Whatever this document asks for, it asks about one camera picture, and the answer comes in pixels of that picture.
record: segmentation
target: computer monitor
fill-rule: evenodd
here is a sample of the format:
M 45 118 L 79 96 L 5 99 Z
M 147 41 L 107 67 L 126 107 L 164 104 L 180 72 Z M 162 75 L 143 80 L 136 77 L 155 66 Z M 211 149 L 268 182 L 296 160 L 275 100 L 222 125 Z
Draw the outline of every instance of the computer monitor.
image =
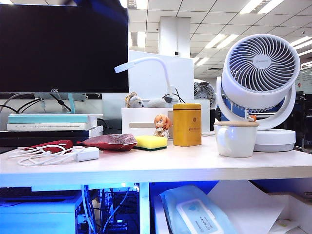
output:
M 0 4 L 0 93 L 128 92 L 127 9 Z

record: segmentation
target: red pouch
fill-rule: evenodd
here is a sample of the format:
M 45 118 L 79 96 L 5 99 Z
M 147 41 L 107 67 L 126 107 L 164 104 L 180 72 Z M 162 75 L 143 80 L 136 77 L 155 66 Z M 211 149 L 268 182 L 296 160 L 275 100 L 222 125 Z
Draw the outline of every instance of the red pouch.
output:
M 87 147 L 98 147 L 102 150 L 129 151 L 136 146 L 137 141 L 132 134 L 108 134 L 77 143 Z

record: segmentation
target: white ceramic cup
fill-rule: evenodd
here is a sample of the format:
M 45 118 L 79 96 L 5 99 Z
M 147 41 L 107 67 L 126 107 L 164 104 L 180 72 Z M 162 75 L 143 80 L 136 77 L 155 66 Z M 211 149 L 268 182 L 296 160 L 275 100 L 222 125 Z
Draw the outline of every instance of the white ceramic cup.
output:
M 214 123 L 219 154 L 227 157 L 252 156 L 258 125 L 256 122 Z

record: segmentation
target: blue plastic package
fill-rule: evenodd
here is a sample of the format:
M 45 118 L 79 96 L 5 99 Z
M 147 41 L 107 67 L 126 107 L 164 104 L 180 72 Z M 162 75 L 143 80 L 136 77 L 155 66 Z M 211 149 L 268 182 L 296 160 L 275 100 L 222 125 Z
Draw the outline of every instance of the blue plastic package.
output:
M 226 214 L 194 185 L 166 190 L 160 197 L 173 234 L 237 234 Z

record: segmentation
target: yellow tin can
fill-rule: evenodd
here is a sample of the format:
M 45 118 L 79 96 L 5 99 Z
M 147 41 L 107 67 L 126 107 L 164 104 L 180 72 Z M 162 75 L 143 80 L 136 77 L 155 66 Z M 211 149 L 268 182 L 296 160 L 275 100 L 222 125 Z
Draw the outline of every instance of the yellow tin can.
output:
M 201 144 L 201 105 L 196 103 L 174 104 L 174 145 Z

